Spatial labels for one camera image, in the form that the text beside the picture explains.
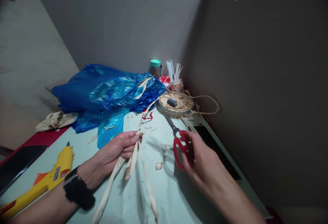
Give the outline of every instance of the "black wristband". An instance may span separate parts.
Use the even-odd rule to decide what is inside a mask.
[[[92,191],[86,187],[85,182],[77,175],[78,167],[69,172],[65,177],[64,189],[68,200],[75,202],[84,210],[90,209],[95,204]]]

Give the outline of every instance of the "yellow hot glue gun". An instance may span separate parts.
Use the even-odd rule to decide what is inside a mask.
[[[73,149],[67,143],[67,146],[58,154],[57,162],[48,173],[38,174],[33,187],[13,202],[1,206],[0,216],[3,221],[11,217],[28,206],[46,191],[50,191],[58,185],[65,176],[72,170]]]

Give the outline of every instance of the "gray wall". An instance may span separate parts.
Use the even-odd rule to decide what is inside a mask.
[[[40,0],[0,0],[0,146],[17,149],[57,112],[45,86],[78,68]]]
[[[41,0],[79,69],[182,61],[201,0]]]
[[[209,0],[187,79],[220,102],[210,122],[286,223],[328,214],[327,2]]]

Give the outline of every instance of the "bottle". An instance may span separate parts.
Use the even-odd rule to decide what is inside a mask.
[[[149,73],[155,75],[158,79],[161,77],[162,64],[161,61],[153,59],[150,61]]]

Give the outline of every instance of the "scissors blade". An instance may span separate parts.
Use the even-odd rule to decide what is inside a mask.
[[[169,125],[171,126],[171,128],[173,129],[173,131],[175,131],[176,127],[174,126],[174,123],[172,122],[172,120],[168,116],[168,114],[166,114],[165,112],[163,112],[163,116],[165,117],[165,119],[167,120],[167,122],[169,123]]]

